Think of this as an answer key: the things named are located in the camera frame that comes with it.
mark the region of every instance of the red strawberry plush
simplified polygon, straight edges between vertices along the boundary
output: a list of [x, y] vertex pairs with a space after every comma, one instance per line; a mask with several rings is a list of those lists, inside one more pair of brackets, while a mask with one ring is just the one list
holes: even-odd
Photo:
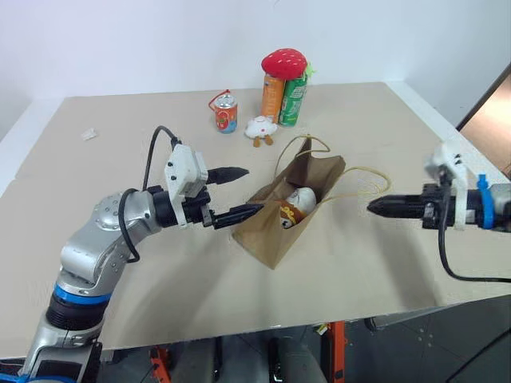
[[264, 72], [282, 80], [293, 80], [302, 76], [307, 67], [307, 59], [298, 50], [292, 48], [278, 49], [268, 54], [261, 66]]

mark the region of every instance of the beige tabletop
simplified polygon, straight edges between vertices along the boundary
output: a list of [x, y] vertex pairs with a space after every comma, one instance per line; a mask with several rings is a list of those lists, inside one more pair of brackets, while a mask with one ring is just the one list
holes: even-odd
[[[419, 193], [429, 182], [424, 158], [438, 138], [383, 83], [311, 86], [299, 123], [280, 128], [275, 144], [253, 148], [243, 135], [258, 114], [260, 89], [233, 91], [239, 128], [218, 133], [207, 103], [215, 92], [66, 99], [0, 199], [2, 266], [0, 357], [26, 354], [46, 309], [61, 247], [101, 198], [140, 188], [153, 129], [163, 124], [204, 155], [210, 168], [240, 166], [251, 174], [211, 186], [217, 212], [244, 203], [273, 176], [294, 136], [325, 140], [347, 166], [370, 166], [393, 181], [393, 193]], [[94, 128], [98, 137], [83, 141]], [[290, 160], [299, 145], [284, 157]], [[150, 183], [163, 183], [168, 143], [156, 146]], [[332, 194], [368, 188], [373, 176], [350, 172]], [[442, 269], [436, 231], [416, 220], [366, 211], [367, 196], [323, 205], [276, 270], [231, 237], [195, 225], [169, 228], [138, 246], [107, 311], [106, 348], [131, 347], [365, 318], [511, 293], [498, 283], [459, 282]], [[511, 235], [469, 227], [446, 236], [460, 274], [509, 276]]]

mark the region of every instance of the white plush toy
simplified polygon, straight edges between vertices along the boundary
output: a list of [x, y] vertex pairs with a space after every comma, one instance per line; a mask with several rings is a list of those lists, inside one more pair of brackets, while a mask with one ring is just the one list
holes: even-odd
[[258, 148], [261, 145], [260, 138], [264, 139], [264, 142], [268, 145], [273, 144], [270, 135], [275, 133], [277, 128], [277, 124], [273, 124], [271, 117], [258, 116], [248, 122], [245, 135], [248, 138], [252, 138], [254, 140], [254, 146]]
[[316, 195], [311, 188], [298, 188], [280, 200], [280, 224], [284, 229], [295, 226], [314, 211]]

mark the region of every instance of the orange table leg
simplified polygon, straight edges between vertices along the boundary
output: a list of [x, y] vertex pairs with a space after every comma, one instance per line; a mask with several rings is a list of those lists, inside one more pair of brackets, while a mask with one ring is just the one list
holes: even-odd
[[160, 383], [171, 383], [170, 374], [168, 373], [168, 352], [157, 346], [151, 349], [151, 363], [153, 364], [153, 376]]
[[328, 329], [332, 339], [332, 382], [344, 383], [344, 347], [346, 347], [344, 321], [329, 323]]

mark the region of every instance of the stuffed toy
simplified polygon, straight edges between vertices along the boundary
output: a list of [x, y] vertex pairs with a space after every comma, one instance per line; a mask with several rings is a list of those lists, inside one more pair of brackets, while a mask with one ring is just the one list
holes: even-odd
[[271, 117], [258, 116], [252, 118], [245, 129], [245, 135], [254, 140], [254, 146], [258, 148], [262, 138], [267, 145], [273, 144], [270, 135], [277, 131], [277, 124], [271, 122]]
[[278, 49], [268, 54], [261, 62], [264, 72], [282, 80], [294, 80], [303, 75], [307, 59], [298, 50]]
[[311, 188], [298, 188], [285, 200], [280, 200], [280, 223], [284, 229], [295, 226], [312, 213], [316, 195]]

